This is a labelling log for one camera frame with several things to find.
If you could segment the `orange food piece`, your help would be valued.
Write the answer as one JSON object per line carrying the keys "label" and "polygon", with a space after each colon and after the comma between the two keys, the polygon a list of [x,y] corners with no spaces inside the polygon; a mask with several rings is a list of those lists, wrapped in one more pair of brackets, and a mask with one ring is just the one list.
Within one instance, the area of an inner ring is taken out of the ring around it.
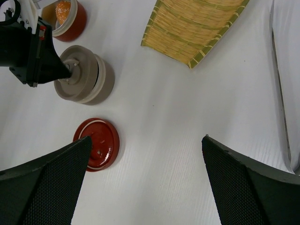
{"label": "orange food piece", "polygon": [[55,8],[55,13],[60,25],[62,25],[68,18],[70,9],[71,9],[70,1],[62,0],[59,3],[57,3]]}

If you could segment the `metal tongs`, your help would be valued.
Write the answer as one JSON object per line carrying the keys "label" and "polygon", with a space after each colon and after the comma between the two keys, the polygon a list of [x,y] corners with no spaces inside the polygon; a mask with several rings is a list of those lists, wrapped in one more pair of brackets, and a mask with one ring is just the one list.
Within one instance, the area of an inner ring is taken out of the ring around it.
{"label": "metal tongs", "polygon": [[284,155],[284,161],[285,166],[287,169],[293,173],[292,169],[292,161],[291,161],[291,150],[290,150],[290,142],[289,142],[289,135],[288,135],[288,129],[287,129],[287,121],[286,121],[286,114],[285,114],[285,104],[284,104],[284,98],[283,98],[283,92],[282,92],[282,85],[281,85],[281,78],[280,78],[280,72],[278,68],[278,58],[277,58],[277,51],[276,51],[276,43],[275,43],[275,33],[273,28],[273,20],[274,20],[274,6],[275,1],[272,1],[271,7],[270,7],[270,20],[269,20],[269,28],[270,28],[270,38],[271,38],[271,52],[272,52],[272,60],[273,60],[273,66],[274,66],[274,72],[275,72],[275,78],[277,80],[277,91],[279,94],[279,110],[281,113],[281,120],[283,122],[283,139],[285,143],[283,155]]}

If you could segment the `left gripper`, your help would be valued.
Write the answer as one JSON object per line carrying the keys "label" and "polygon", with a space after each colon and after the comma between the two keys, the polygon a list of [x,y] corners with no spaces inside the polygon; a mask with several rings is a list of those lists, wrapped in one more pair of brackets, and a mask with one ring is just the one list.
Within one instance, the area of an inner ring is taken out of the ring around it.
{"label": "left gripper", "polygon": [[41,18],[36,34],[18,23],[0,27],[0,66],[31,87],[71,77],[55,51],[52,26]]}

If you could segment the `beige steel container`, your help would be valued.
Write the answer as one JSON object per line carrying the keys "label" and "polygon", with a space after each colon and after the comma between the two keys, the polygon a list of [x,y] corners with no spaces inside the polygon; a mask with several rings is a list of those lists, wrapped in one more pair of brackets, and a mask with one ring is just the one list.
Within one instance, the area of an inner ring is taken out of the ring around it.
{"label": "beige steel container", "polygon": [[98,77],[92,92],[77,103],[96,105],[105,101],[111,94],[115,84],[114,70],[110,64],[95,54],[98,63]]}

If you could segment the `red lid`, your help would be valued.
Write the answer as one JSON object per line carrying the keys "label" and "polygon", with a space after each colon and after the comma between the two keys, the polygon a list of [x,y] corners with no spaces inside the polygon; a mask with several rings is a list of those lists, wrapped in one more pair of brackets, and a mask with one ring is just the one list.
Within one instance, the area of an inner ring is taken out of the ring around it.
{"label": "red lid", "polygon": [[101,118],[87,119],[75,131],[73,141],[86,136],[92,141],[86,171],[98,172],[112,166],[120,150],[120,137],[115,126]]}

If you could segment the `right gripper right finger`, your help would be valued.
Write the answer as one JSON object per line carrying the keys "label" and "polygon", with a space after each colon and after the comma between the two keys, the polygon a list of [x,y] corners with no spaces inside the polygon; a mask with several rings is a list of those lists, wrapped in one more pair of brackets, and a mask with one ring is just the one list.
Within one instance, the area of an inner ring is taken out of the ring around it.
{"label": "right gripper right finger", "polygon": [[206,135],[202,154],[223,225],[298,225],[300,178]]}

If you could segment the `beige lid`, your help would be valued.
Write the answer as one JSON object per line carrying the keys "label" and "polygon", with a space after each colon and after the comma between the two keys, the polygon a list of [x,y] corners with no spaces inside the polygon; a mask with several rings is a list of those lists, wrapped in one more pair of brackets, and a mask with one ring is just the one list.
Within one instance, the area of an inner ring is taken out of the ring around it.
{"label": "beige lid", "polygon": [[105,64],[91,50],[73,45],[60,56],[71,76],[54,81],[57,94],[65,100],[85,104],[101,91],[105,80]]}

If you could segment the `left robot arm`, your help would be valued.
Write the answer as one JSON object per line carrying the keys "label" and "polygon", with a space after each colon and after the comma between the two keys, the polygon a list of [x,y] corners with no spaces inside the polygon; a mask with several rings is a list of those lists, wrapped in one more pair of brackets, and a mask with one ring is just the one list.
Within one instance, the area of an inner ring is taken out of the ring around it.
{"label": "left robot arm", "polygon": [[71,72],[57,55],[51,25],[41,17],[36,28],[26,27],[21,10],[25,7],[19,0],[14,8],[5,11],[0,22],[0,65],[23,84],[37,87],[71,77]]}

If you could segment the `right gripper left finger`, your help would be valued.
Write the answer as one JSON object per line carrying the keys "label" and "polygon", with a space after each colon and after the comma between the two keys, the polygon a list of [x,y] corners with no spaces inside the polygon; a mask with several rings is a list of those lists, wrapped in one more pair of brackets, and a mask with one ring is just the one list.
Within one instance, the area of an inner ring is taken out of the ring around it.
{"label": "right gripper left finger", "polygon": [[90,137],[0,172],[2,225],[69,225],[92,149]]}

